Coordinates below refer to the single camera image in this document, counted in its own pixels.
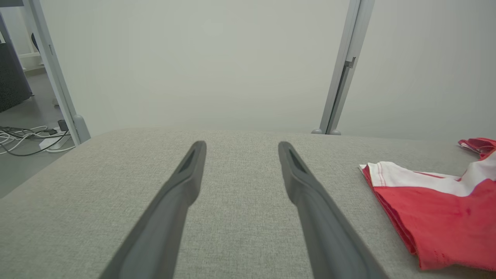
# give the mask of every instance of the gray fabric table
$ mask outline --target gray fabric table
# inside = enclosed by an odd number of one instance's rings
[[[207,142],[175,278],[312,278],[277,144],[289,141],[391,278],[496,278],[464,267],[421,272],[359,164],[393,161],[462,175],[456,143],[261,132],[128,129],[68,152],[0,200],[2,278],[97,278],[190,145]]]

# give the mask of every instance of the white cable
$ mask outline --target white cable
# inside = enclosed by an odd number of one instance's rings
[[[10,132],[10,133],[17,134],[17,133],[22,133],[24,131],[33,131],[33,130],[36,130],[39,128],[43,128],[43,130],[45,130],[48,128],[48,126],[38,126],[38,127],[31,128],[31,129],[25,129],[25,130]],[[23,140],[25,140],[27,137],[32,136],[32,135],[35,135],[36,138],[50,138],[50,137],[62,136],[65,134],[65,132],[63,132],[63,133],[61,132],[61,133],[57,133],[57,134],[49,135],[49,136],[39,135],[38,133],[43,132],[43,130],[41,130],[39,132],[34,132],[34,133],[27,133],[27,134],[23,135],[22,138],[17,138],[17,137],[14,137],[14,136],[12,136],[12,135],[4,132],[4,131],[0,131],[0,138],[4,138],[4,140],[1,141],[0,143],[3,145],[6,145],[6,144],[13,142],[14,140],[18,140],[19,142],[16,145],[14,145],[14,147],[12,147],[11,149],[8,150],[8,151],[12,151],[12,150],[16,149],[19,146],[19,144],[21,144],[21,142]],[[0,152],[0,155],[7,154],[7,153],[8,153],[7,151]]]
[[[67,151],[67,150],[71,150],[71,149],[73,149],[74,147],[76,147],[76,146],[71,146],[71,147],[66,148],[66,149],[57,149],[57,150],[50,150],[50,149],[47,149],[47,150],[45,150],[45,151],[46,151],[46,152],[48,152],[48,153],[59,153],[59,152],[64,152],[64,151]]]

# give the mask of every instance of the black cable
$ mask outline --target black cable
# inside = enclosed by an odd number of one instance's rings
[[[11,131],[5,129],[5,127],[1,127],[1,126],[0,126],[0,131],[6,133],[8,135],[11,135],[11,136],[13,136],[15,138],[18,138],[18,139],[21,139],[21,138],[24,137],[24,136],[17,135],[16,133],[12,133]],[[60,136],[42,137],[42,136],[30,135],[30,136],[27,137],[27,139],[32,139],[32,138],[37,138],[37,139],[51,139],[51,138],[58,138],[58,137],[60,137]]]
[[[8,129],[9,131],[12,131],[12,130],[15,130],[15,131],[28,130],[28,131],[31,131],[32,133],[34,133],[33,130],[31,130],[31,129],[23,129],[23,128],[9,127],[9,126],[6,126],[6,127],[0,126],[0,128]]]
[[[57,142],[61,141],[63,137],[65,137],[65,135],[67,135],[67,133],[69,133],[69,131],[66,131],[62,136],[59,136],[61,137],[60,139],[58,139],[56,142],[54,142],[53,144],[49,145],[48,147],[42,149],[42,150],[38,150],[36,152],[33,152],[33,153],[29,153],[29,154],[14,154],[10,151],[8,151],[8,149],[3,146],[3,144],[0,143],[0,146],[3,147],[5,149],[5,151],[7,151],[7,153],[9,153],[10,155],[14,155],[14,156],[19,156],[19,157],[24,157],[24,156],[29,156],[29,155],[34,155],[34,154],[37,154],[37,153],[40,153],[41,151],[45,151],[47,150],[48,148],[54,146],[55,144],[57,144]]]

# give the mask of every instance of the power adapter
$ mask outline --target power adapter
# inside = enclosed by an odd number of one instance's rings
[[[40,142],[40,149],[45,149],[45,148],[49,147],[52,144],[54,144],[54,146],[48,148],[48,150],[60,149],[62,147],[62,145],[69,139],[69,137],[70,137],[70,135],[65,135],[65,136],[62,136],[61,135],[60,137],[56,137],[56,138],[47,138],[47,139],[44,139],[42,142]]]

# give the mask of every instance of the fabric texture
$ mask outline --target fabric texture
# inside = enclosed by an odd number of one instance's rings
[[[277,144],[290,142],[390,278],[496,278],[465,267],[421,272],[356,168],[394,161],[461,176],[472,153],[445,142],[236,131],[126,129],[92,138],[0,200],[2,278],[97,278],[191,144],[207,143],[174,277],[312,278]]]
[[[487,138],[462,139],[458,144],[463,148],[479,153],[481,158],[496,148],[496,140]]]
[[[414,172],[392,162],[362,168],[422,270],[459,264],[496,271],[496,153],[470,163],[462,177]]]

